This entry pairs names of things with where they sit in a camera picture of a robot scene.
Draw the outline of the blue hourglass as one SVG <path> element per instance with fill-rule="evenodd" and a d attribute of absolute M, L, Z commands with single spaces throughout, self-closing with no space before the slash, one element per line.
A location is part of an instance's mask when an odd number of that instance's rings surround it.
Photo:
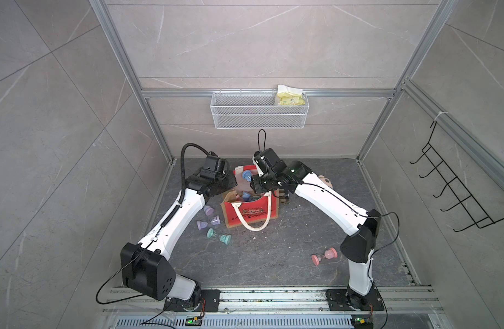
<path fill-rule="evenodd" d="M 246 191 L 243 191 L 242 192 L 242 199 L 244 202 L 249 202 L 251 200 L 251 194 Z"/>
<path fill-rule="evenodd" d="M 242 178 L 244 180 L 246 180 L 247 182 L 251 182 L 252 181 L 252 176 L 253 176 L 253 173 L 252 173 L 251 170 L 245 170 L 242 173 Z"/>

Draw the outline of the purple hourglass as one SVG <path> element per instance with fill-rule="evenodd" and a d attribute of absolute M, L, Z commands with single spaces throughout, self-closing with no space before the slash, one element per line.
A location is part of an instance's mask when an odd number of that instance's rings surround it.
<path fill-rule="evenodd" d="M 210 217 L 214 213 L 214 209 L 209 205 L 205 205 L 203 211 L 207 217 Z"/>
<path fill-rule="evenodd" d="M 197 221 L 198 230 L 204 230 L 206 228 L 211 228 L 220 225 L 220 217 L 215 216 L 209 221 Z"/>

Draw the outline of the red burlap canvas bag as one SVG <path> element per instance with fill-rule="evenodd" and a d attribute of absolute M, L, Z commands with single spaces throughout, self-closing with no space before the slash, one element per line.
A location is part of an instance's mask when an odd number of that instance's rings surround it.
<path fill-rule="evenodd" d="M 237 186 L 223 193 L 223 201 L 220 204 L 225 224 L 228 228 L 242 226 L 254 232 L 263 230 L 272 219 L 277 219 L 279 215 L 279 200 L 276 197 L 278 190 L 274 190 L 270 195 L 256 193 L 242 178 L 245 170 L 251 170 L 253 175 L 257 174 L 256 166 L 253 164 L 238 166 L 234 169 Z M 251 200 L 244 202 L 242 192 L 251 194 Z"/>

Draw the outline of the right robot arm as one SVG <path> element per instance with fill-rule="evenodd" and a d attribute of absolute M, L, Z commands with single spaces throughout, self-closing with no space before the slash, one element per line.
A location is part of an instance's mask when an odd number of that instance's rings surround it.
<path fill-rule="evenodd" d="M 383 311 L 384 301 L 372 277 L 373 255 L 383 215 L 356 206 L 326 185 L 314 171 L 300 161 L 286 164 L 273 149 L 254 153 L 257 174 L 251 188 L 258 193 L 284 189 L 294 193 L 328 215 L 346 234 L 341 254 L 348 260 L 349 283 L 342 300 L 356 311 Z"/>

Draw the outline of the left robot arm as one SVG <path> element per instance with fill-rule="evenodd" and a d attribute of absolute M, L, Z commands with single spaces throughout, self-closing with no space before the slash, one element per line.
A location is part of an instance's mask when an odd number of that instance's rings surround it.
<path fill-rule="evenodd" d="M 204 165 L 192 175 L 186 175 L 184 157 L 188 148 L 205 155 Z M 186 143 L 181 150 L 181 189 L 177 199 L 156 226 L 139 240 L 126 243 L 120 252 L 123 285 L 154 300 L 167 297 L 185 301 L 188 307 L 200 303 L 201 288 L 197 281 L 176 273 L 169 263 L 172 251 L 184 230 L 202 211 L 210 198 L 237 185 L 230 164 L 214 152 L 195 143 Z"/>

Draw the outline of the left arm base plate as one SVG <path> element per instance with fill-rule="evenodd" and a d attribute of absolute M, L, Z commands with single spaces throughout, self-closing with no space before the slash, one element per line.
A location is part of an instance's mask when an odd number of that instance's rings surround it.
<path fill-rule="evenodd" d="M 217 312 L 220 304 L 220 293 L 218 289 L 201 289 L 195 291 L 189 300 L 168 298 L 164 304 L 166 311 L 176 312 Z"/>

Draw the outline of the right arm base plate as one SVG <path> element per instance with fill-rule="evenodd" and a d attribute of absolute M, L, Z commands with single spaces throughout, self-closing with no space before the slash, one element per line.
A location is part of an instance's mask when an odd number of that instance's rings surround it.
<path fill-rule="evenodd" d="M 356 293 L 350 287 L 346 289 L 328 289 L 325 297 L 330 311 L 383 311 L 384 303 L 380 292 L 374 286 L 367 295 Z"/>

